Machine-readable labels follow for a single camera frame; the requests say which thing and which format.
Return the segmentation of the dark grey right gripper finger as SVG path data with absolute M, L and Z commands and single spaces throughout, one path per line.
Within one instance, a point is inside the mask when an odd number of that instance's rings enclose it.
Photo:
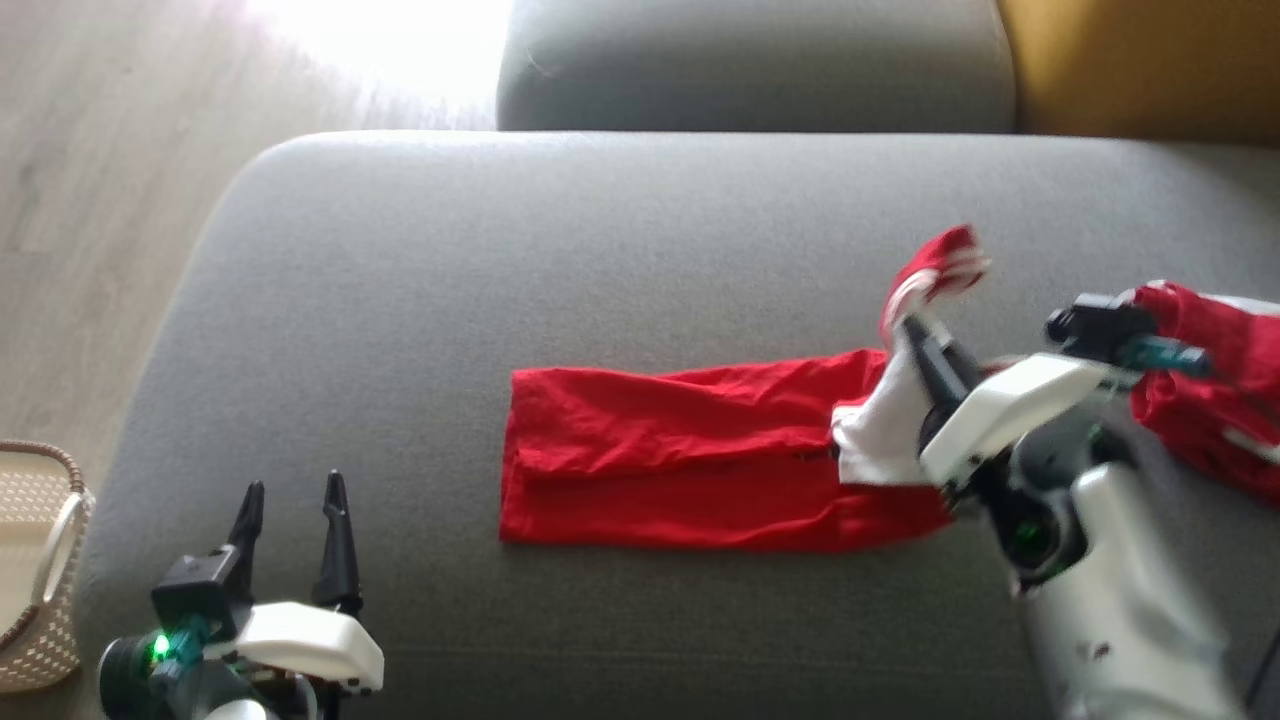
M 982 382 L 980 364 L 966 350 L 941 338 L 920 313 L 905 315 L 902 331 L 931 401 L 964 401 Z
M 923 451 L 951 413 L 951 368 L 938 345 L 913 345 L 911 357 L 927 400 L 918 434 L 918 448 Z

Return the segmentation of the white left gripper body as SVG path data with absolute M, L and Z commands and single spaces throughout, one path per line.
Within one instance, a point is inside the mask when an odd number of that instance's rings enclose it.
M 351 615 L 287 601 L 256 605 L 230 642 L 239 657 L 268 667 L 376 693 L 385 656 Z

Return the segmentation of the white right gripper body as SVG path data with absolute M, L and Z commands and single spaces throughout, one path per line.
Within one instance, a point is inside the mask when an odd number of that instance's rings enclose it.
M 1108 365 L 1033 354 L 982 380 L 920 452 L 923 477 L 963 488 L 975 469 L 1114 378 Z

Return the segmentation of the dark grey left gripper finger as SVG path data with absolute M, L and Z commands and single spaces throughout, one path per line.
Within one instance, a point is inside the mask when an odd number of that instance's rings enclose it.
M 253 602 L 253 557 L 262 529 L 264 507 L 265 484 L 261 480 L 250 483 L 227 541 L 237 552 L 236 566 L 228 578 L 227 589 L 230 597 L 241 603 Z
M 328 528 L 320 571 L 314 583 L 314 605 L 357 618 L 364 607 L 364 593 L 346 479 L 339 471 L 328 473 L 323 515 Z

